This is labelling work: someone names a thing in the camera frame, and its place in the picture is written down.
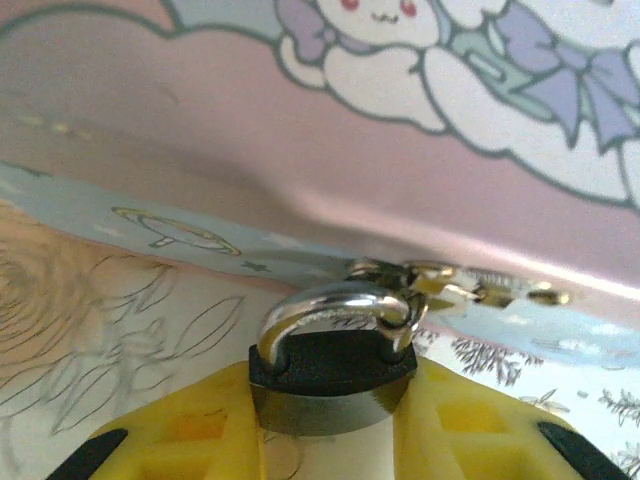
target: ring illustration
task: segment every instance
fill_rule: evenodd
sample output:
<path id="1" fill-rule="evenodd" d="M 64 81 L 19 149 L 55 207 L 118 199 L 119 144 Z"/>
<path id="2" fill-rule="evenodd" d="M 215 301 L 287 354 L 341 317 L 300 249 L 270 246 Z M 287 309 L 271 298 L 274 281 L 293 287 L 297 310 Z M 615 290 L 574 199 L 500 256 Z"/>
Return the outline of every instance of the ring illustration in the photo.
<path id="1" fill-rule="evenodd" d="M 242 253 L 221 236 L 195 225 L 135 208 L 113 207 L 111 210 L 122 218 L 160 235 L 161 238 L 149 244 L 151 248 L 157 249 L 173 243 L 183 243 L 234 257 Z"/>

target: lavender ribbon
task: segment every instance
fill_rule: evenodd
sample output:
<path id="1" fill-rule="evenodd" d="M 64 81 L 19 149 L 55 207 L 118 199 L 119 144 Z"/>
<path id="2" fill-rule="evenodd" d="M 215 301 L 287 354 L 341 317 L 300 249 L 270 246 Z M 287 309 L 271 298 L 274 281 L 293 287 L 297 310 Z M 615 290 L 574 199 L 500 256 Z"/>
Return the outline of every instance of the lavender ribbon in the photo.
<path id="1" fill-rule="evenodd" d="M 320 60 L 331 45 L 352 53 L 368 53 L 371 45 L 333 28 L 314 3 L 307 0 L 276 0 L 276 11 L 285 31 L 295 40 L 296 53 L 304 63 Z"/>
<path id="2" fill-rule="evenodd" d="M 623 52 L 588 55 L 559 42 L 527 8 L 512 3 L 496 20 L 512 60 L 536 78 L 519 91 L 546 106 L 575 144 L 581 115 L 581 90 L 587 93 L 601 151 L 635 137 L 638 128 L 623 106 L 640 106 L 640 88 Z"/>

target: yellow plastic part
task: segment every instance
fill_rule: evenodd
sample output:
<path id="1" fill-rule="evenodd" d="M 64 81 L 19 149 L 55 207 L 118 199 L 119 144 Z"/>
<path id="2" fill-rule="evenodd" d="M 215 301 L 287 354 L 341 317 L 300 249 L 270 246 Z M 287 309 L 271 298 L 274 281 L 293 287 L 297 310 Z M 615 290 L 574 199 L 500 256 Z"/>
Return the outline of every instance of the yellow plastic part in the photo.
<path id="1" fill-rule="evenodd" d="M 394 415 L 395 480 L 582 480 L 536 424 L 570 425 L 419 359 Z"/>
<path id="2" fill-rule="evenodd" d="M 582 480 L 537 431 L 562 420 L 419 359 L 394 414 L 395 480 Z M 129 435 L 91 480 L 265 480 L 240 362 L 101 428 Z"/>
<path id="3" fill-rule="evenodd" d="M 264 480 L 248 378 L 240 362 L 105 425 L 129 435 L 91 480 Z"/>

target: red eye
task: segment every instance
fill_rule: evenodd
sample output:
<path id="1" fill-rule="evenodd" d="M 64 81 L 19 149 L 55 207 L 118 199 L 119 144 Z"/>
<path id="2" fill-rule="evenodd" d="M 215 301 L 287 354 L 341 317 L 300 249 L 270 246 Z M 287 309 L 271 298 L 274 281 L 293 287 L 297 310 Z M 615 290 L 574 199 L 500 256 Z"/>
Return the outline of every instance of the red eye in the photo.
<path id="1" fill-rule="evenodd" d="M 360 0 L 340 0 L 340 3 L 342 3 L 342 6 L 345 10 L 353 12 L 356 8 L 358 8 L 358 5 L 360 5 Z"/>
<path id="2" fill-rule="evenodd" d="M 416 8 L 416 4 L 411 0 L 400 0 L 400 10 L 407 17 L 415 17 L 418 13 L 418 9 Z"/>

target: metal ring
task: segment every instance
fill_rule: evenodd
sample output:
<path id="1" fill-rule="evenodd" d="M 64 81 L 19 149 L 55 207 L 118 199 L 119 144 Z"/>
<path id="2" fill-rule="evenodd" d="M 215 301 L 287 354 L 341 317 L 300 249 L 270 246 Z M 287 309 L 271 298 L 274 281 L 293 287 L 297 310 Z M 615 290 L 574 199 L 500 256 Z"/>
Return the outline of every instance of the metal ring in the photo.
<path id="1" fill-rule="evenodd" d="M 287 367 L 282 341 L 294 330 L 330 315 L 364 315 L 378 320 L 391 340 L 390 356 L 401 355 L 411 344 L 414 326 L 426 312 L 416 312 L 414 301 L 392 290 L 364 281 L 344 281 L 294 294 L 278 303 L 265 317 L 258 340 L 258 354 L 274 373 Z"/>

